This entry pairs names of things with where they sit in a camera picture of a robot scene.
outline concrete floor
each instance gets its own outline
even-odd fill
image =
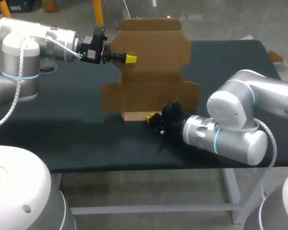
[[[121,3],[104,0],[106,31],[110,40],[121,21]],[[277,66],[288,80],[288,0],[127,0],[131,17],[179,17],[190,40],[232,40],[252,35],[266,49],[281,54],[287,65]],[[37,3],[31,13],[14,18],[76,30],[91,35],[95,19],[91,0],[60,0],[59,12],[44,13]],[[240,190],[252,171],[235,170]],[[288,177],[288,168],[275,168],[266,181],[267,193]],[[219,169],[163,170],[138,172],[69,173],[61,189],[71,207],[190,204],[228,202]],[[145,213],[76,216],[78,230],[110,229],[192,229],[238,230],[229,212]]]

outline black tabletop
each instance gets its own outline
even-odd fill
[[[192,59],[182,72],[186,80],[202,84],[198,115],[208,116],[208,97],[241,69],[279,79],[259,41],[192,42]],[[52,172],[248,167],[160,139],[146,122],[124,122],[119,114],[104,115],[99,87],[117,81],[119,75],[112,64],[59,62],[57,73],[40,77],[38,97],[18,104],[0,127],[0,145],[32,151]],[[0,107],[0,118],[8,108]],[[266,122],[276,138],[276,166],[288,166],[288,121],[259,110],[255,117]],[[269,145],[260,167],[269,164],[271,149]]]

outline robotic arm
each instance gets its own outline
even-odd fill
[[[0,105],[10,103],[14,99],[17,86],[20,43],[26,40],[23,53],[23,76],[18,101],[32,100],[38,93],[39,59],[40,56],[54,56],[59,60],[81,61],[100,64],[118,60],[130,63],[133,56],[110,52],[110,45],[105,44],[107,35],[102,26],[96,26],[94,36],[80,39],[75,31],[21,21],[13,18],[0,20],[0,47],[3,53],[2,73],[0,74]]]
[[[288,82],[251,70],[238,71],[208,99],[212,118],[185,114],[178,103],[166,104],[162,110],[164,133],[181,137],[188,145],[257,165],[265,156],[268,139],[257,129],[254,106],[288,119]]]

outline white cable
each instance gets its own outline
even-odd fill
[[[127,11],[127,14],[128,14],[128,18],[131,18],[131,17],[130,17],[130,13],[129,13],[128,6],[127,6],[127,4],[126,4],[126,0],[123,0],[123,3],[124,3],[124,5],[125,5],[125,8],[126,8],[126,11]]]
[[[20,40],[19,43],[19,49],[20,49],[20,60],[19,60],[19,73],[18,73],[18,79],[17,79],[17,85],[16,85],[16,92],[14,96],[13,103],[8,110],[7,114],[0,120],[0,126],[2,126],[12,115],[14,112],[15,106],[18,101],[19,93],[20,93],[20,88],[21,88],[21,82],[23,80],[23,68],[24,68],[24,47],[23,43],[28,37],[24,37]]]
[[[57,42],[57,41],[53,40],[52,37],[48,36],[48,37],[42,37],[42,38],[45,39],[46,41],[49,41],[49,42],[52,42],[52,43],[56,44],[58,47],[64,49],[65,51],[67,51],[68,53],[74,55],[75,57],[77,57],[79,59],[82,58],[81,54],[78,54],[78,53],[72,51],[71,49],[69,49],[66,46],[62,45],[60,42]]]
[[[272,161],[271,161],[270,165],[268,166],[268,168],[271,169],[273,167],[273,165],[275,164],[276,157],[277,157],[277,146],[276,146],[275,138],[274,138],[271,130],[268,128],[268,126],[264,122],[262,122],[261,120],[259,120],[257,118],[255,118],[254,121],[264,128],[264,130],[267,132],[267,134],[269,135],[269,137],[272,141],[273,157],[272,157]]]
[[[21,83],[23,80],[23,69],[24,69],[24,47],[23,47],[23,45],[24,45],[24,41],[26,39],[29,39],[29,38],[32,38],[32,36],[22,38],[20,40],[20,43],[19,43],[20,57],[19,57],[19,72],[18,72],[18,79],[17,79],[17,85],[16,85],[16,92],[15,92],[14,100],[13,100],[13,103],[12,103],[10,109],[8,110],[7,114],[0,120],[0,126],[2,126],[10,118],[10,116],[14,112],[14,109],[16,107],[16,104],[17,104],[17,101],[19,98]],[[62,49],[66,50],[67,52],[71,53],[72,55],[74,55],[75,57],[77,57],[79,59],[81,59],[81,57],[82,57],[81,54],[78,54],[78,53],[70,50],[69,48],[65,47],[61,43],[53,40],[51,37],[43,37],[43,39],[56,44],[57,46],[61,47]]]
[[[275,161],[276,161],[276,157],[277,157],[277,146],[276,146],[276,141],[275,141],[275,138],[273,136],[273,133],[271,132],[271,130],[268,128],[268,126],[262,122],[261,120],[255,118],[254,121],[258,124],[258,125],[261,125],[264,130],[267,132],[267,134],[269,135],[270,139],[271,139],[271,142],[272,142],[272,146],[273,146],[273,156],[272,156],[272,160],[271,160],[271,163],[270,165],[268,166],[268,170],[272,169],[273,165],[275,164]],[[260,193],[261,193],[261,197],[263,200],[266,199],[266,195],[264,194],[264,186],[263,184],[261,184],[260,186]]]

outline unfolded cardboard box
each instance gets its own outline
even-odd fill
[[[137,56],[135,64],[113,62],[120,70],[117,82],[101,87],[104,113],[121,113],[124,120],[145,120],[176,101],[196,113],[201,85],[184,81],[179,70],[191,58],[191,43],[178,19],[127,19],[110,44],[112,53]]]

